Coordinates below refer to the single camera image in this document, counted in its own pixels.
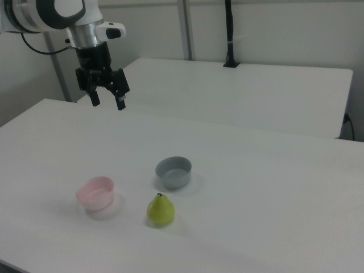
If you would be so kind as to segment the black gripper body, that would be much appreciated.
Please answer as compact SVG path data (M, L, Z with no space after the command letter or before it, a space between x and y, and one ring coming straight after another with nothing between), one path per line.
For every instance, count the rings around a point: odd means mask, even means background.
M92 79L92 85L111 85L111 57L106 42L95 47L76 48L76 54L80 67L76 69L76 77L79 85L87 85Z

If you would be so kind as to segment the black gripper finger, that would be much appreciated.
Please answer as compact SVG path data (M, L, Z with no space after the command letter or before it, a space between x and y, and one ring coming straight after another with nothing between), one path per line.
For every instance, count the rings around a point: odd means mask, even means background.
M118 110L123 110L126 107L125 95L130 91L123 69L112 71L110 80L111 82L106 88L113 94Z
M85 91L88 94L93 106L98 106L100 104L100 99L98 97L96 91L97 86L93 80L92 75L82 68L77 68L76 77L79 89Z

